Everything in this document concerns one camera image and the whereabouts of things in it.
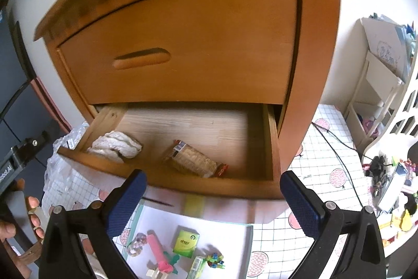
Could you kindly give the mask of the person's left hand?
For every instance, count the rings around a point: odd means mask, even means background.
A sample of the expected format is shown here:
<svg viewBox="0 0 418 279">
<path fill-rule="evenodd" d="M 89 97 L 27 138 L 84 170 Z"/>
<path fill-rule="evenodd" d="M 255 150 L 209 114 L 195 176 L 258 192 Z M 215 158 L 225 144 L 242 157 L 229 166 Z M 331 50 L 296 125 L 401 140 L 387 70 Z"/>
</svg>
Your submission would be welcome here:
<svg viewBox="0 0 418 279">
<path fill-rule="evenodd" d="M 32 264 L 40 257 L 45 231 L 36 215 L 40 200 L 24 193 L 25 180 L 13 181 L 1 194 L 1 245 L 21 278 L 33 275 Z"/>
</svg>

